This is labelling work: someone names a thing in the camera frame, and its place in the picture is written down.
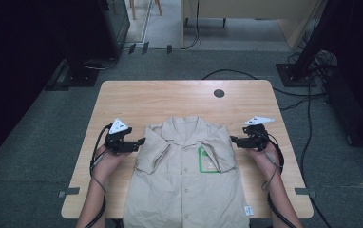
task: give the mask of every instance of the person's right arm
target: person's right arm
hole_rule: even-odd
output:
[[[252,158],[256,161],[258,169],[261,171],[262,175],[268,181],[268,191],[270,193],[271,201],[273,202],[276,209],[280,212],[282,216],[288,219],[295,227],[303,227],[297,214],[289,201],[288,195],[283,184],[280,171],[276,167],[279,166],[279,159],[276,149],[271,143],[267,144],[267,147],[258,152],[254,149],[246,149]],[[276,162],[273,164],[271,160],[267,157],[266,152],[269,153]],[[272,213],[273,227],[289,227],[287,226],[275,213]]]

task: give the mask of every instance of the white triangular marker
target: white triangular marker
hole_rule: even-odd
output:
[[[123,123],[119,118],[116,118],[116,120],[114,120],[114,123],[108,132],[110,134],[114,134],[114,133],[121,132],[121,131],[124,131],[127,129],[128,129],[128,126],[125,125],[125,123]]]
[[[257,117],[250,119],[249,121],[245,122],[246,125],[259,125],[259,124],[265,124],[269,122],[273,122],[274,118],[267,118],[267,117]]]

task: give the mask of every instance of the shirt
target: shirt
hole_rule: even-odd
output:
[[[145,129],[124,207],[124,227],[249,227],[225,126],[170,117]]]

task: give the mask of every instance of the light wood table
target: light wood table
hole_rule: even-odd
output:
[[[320,17],[327,2],[327,0],[181,0],[182,48],[184,48],[184,19],[197,18],[198,1],[200,1],[199,18],[277,19],[290,49],[298,46],[309,23]]]
[[[217,98],[216,89],[225,95]],[[282,179],[288,196],[300,218],[310,218],[313,207],[307,195],[297,195],[295,188],[304,188],[296,157],[291,146],[277,100],[271,84],[263,80],[235,81],[112,81],[102,84],[98,100],[90,119],[85,140],[74,169],[69,188],[80,188],[79,194],[67,195],[62,215],[76,219],[86,198],[89,161],[99,133],[103,127],[120,118],[132,127],[125,136],[127,142],[143,137],[149,124],[163,123],[170,116],[198,115],[207,122],[225,125],[230,135],[247,137],[242,128],[244,122],[254,116],[275,118],[266,129],[277,138],[285,158]],[[270,217],[266,192],[261,190],[264,182],[254,161],[234,144],[236,160],[241,172],[246,201],[254,208],[253,219]],[[132,153],[118,167],[107,185],[105,215],[109,219],[123,217],[124,204],[137,153]]]

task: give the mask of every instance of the desk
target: desk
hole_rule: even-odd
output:
[[[222,89],[222,98],[214,96]],[[143,137],[145,127],[160,124],[170,116],[199,115],[207,122],[223,124],[230,135],[246,137],[244,122],[255,115],[275,118],[266,124],[270,134],[278,140],[285,158],[282,179],[288,196],[300,218],[310,218],[313,207],[308,196],[296,195],[295,188],[304,188],[296,157],[285,129],[277,100],[268,81],[112,81],[102,84],[90,119],[84,143],[74,169],[69,188],[80,188],[79,194],[67,195],[62,215],[76,219],[81,213],[90,180],[89,161],[99,133],[103,127],[120,118],[132,127],[126,141]],[[236,148],[236,160],[241,172],[246,201],[254,208],[254,219],[270,217],[266,193],[261,190],[264,182],[255,162],[244,149]],[[124,204],[137,153],[119,165],[107,184],[105,215],[109,219],[123,217]]]
[[[309,22],[320,16],[326,0],[181,0],[181,47],[184,48],[184,19],[256,18],[278,19],[290,49],[295,49]]]

